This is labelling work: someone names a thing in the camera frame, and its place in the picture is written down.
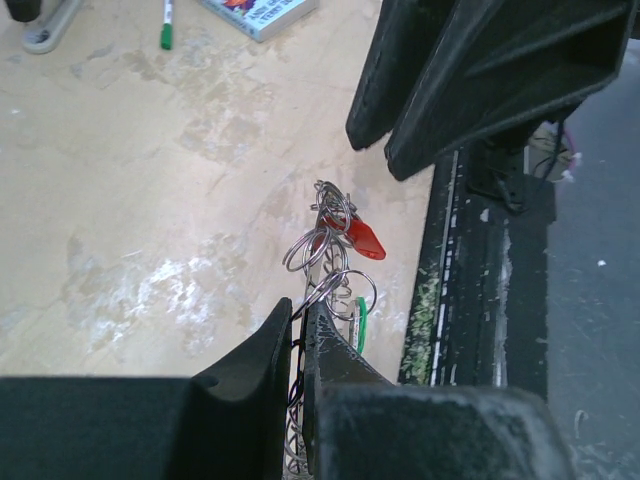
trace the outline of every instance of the green marker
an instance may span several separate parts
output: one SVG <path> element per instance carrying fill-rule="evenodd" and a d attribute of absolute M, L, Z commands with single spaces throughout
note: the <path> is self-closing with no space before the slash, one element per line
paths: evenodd
<path fill-rule="evenodd" d="M 173 0 L 164 0 L 164 25 L 160 34 L 160 47 L 171 50 L 173 46 Z"/>

